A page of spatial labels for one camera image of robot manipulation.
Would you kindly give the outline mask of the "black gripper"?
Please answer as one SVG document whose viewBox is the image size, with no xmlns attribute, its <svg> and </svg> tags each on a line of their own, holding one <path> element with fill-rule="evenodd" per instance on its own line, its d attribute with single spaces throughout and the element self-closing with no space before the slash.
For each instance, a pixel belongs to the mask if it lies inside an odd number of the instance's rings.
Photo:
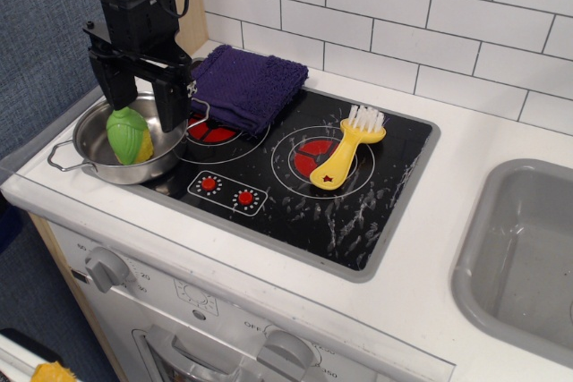
<svg viewBox="0 0 573 382">
<path fill-rule="evenodd" d="M 92 71 L 113 110 L 128 107 L 137 97 L 135 76 L 152 83 L 163 132 L 186 122 L 196 80 L 191 57 L 175 42 L 180 30 L 175 0 L 99 0 L 103 22 L 87 22 Z M 169 76 L 159 79 L 159 66 Z"/>
</svg>

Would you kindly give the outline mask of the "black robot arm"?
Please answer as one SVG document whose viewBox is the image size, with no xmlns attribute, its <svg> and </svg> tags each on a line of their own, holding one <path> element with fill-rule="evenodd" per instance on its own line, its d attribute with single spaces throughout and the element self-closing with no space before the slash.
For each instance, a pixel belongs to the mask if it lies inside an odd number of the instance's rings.
<svg viewBox="0 0 573 382">
<path fill-rule="evenodd" d="M 192 58 L 176 43 L 179 21 L 189 5 L 175 0 L 99 0 L 103 22 L 87 22 L 92 71 L 115 110 L 138 97 L 135 81 L 153 88 L 164 132 L 186 122 L 194 81 Z"/>
</svg>

